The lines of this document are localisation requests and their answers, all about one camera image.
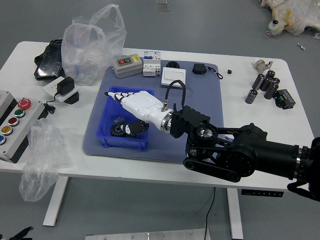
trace red button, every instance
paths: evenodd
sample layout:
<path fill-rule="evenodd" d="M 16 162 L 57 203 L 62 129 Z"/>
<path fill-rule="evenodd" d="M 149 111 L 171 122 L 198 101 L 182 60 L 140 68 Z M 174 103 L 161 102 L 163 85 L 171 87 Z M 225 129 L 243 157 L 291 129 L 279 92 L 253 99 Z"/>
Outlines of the red button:
<path fill-rule="evenodd" d="M 31 107 L 31 101 L 27 98 L 23 98 L 18 102 L 18 108 L 22 110 L 27 110 Z"/>
<path fill-rule="evenodd" d="M 16 117 L 12 117 L 8 120 L 8 124 L 12 127 L 17 126 L 19 124 L 19 119 Z"/>

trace cable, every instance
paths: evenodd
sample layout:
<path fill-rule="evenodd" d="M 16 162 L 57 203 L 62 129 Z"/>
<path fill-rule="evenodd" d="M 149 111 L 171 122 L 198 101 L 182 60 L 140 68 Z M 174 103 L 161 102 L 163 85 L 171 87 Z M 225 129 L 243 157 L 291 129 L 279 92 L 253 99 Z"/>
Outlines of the cable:
<path fill-rule="evenodd" d="M 206 240 L 206 236 L 207 236 L 207 227 L 208 227 L 208 215 L 211 211 L 211 208 L 215 202 L 215 198 L 216 198 L 216 187 L 213 188 L 214 189 L 214 192 L 213 192 L 213 199 L 212 199 L 212 202 L 211 202 L 211 206 L 209 208 L 209 211 L 207 212 L 206 214 L 206 217 L 205 217 L 205 231 L 204 231 L 204 240 Z"/>
<path fill-rule="evenodd" d="M 221 80 L 221 79 L 224 79 L 224 77 L 218 73 L 213 67 L 211 66 L 205 66 L 206 69 L 208 69 L 210 72 L 213 72 L 216 74 L 216 76 Z"/>
<path fill-rule="evenodd" d="M 52 101 L 46 101 L 46 103 L 43 104 L 43 105 L 44 105 L 44 108 L 45 108 L 50 114 L 54 114 L 56 108 L 55 108 L 53 105 L 49 105 L 48 103 L 55 102 L 55 101 L 56 101 L 56 96 L 57 96 L 58 94 L 59 94 L 59 93 L 56 93 L 56 94 L 53 96 L 53 100 L 52 100 Z"/>
<path fill-rule="evenodd" d="M 182 87 L 181 106 L 182 106 L 182 108 L 184 108 L 185 99 L 186 99 L 186 85 L 185 85 L 181 80 L 174 80 L 174 81 L 172 81 L 172 82 L 169 84 L 169 86 L 168 86 L 168 88 L 166 89 L 166 92 L 165 92 L 164 101 L 167 101 L 167 102 L 168 102 L 169 91 L 170 91 L 170 89 L 172 88 L 172 86 L 173 86 L 175 83 L 180 84 L 181 87 Z"/>

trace black power adapter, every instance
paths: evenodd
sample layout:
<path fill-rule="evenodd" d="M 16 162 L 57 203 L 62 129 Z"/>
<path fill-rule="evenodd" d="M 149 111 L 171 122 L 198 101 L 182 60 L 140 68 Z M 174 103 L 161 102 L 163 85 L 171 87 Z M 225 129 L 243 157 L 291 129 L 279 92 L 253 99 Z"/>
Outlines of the black power adapter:
<path fill-rule="evenodd" d="M 203 64 L 203 63 L 195 63 L 194 65 L 193 65 L 193 69 L 192 69 L 192 72 L 194 73 L 194 74 L 201 74 L 201 75 L 203 75 L 203 74 L 205 74 L 206 72 L 207 72 L 207 69 L 206 69 L 206 66 Z"/>
<path fill-rule="evenodd" d="M 72 77 L 66 77 L 56 85 L 56 93 L 61 96 L 70 93 L 75 88 L 75 80 Z"/>

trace gear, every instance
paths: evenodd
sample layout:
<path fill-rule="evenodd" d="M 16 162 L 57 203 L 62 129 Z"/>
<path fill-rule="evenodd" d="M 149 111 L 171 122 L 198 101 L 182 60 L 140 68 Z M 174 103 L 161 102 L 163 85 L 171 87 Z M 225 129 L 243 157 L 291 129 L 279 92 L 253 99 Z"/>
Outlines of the gear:
<path fill-rule="evenodd" d="M 124 137 L 126 135 L 126 133 L 117 124 L 112 125 L 110 128 L 110 133 L 113 137 Z"/>

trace clear plastic bag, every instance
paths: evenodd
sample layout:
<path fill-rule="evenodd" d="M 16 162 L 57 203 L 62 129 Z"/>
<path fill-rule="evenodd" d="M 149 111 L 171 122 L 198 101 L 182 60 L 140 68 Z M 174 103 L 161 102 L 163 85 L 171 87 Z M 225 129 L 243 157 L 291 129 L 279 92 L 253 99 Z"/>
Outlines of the clear plastic bag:
<path fill-rule="evenodd" d="M 70 157 L 60 130 L 46 118 L 34 121 L 27 137 L 30 156 L 22 168 L 19 190 L 24 201 L 36 202 L 59 179 L 56 168 L 68 166 Z"/>
<path fill-rule="evenodd" d="M 119 6 L 109 4 L 90 20 L 72 19 L 61 45 L 62 67 L 78 85 L 90 85 L 102 77 L 113 59 L 122 56 L 126 40 L 125 23 Z"/>
<path fill-rule="evenodd" d="M 278 21 L 268 26 L 273 36 L 283 30 L 299 35 L 306 27 L 320 30 L 320 0 L 261 0 L 260 5 L 271 8 Z"/>

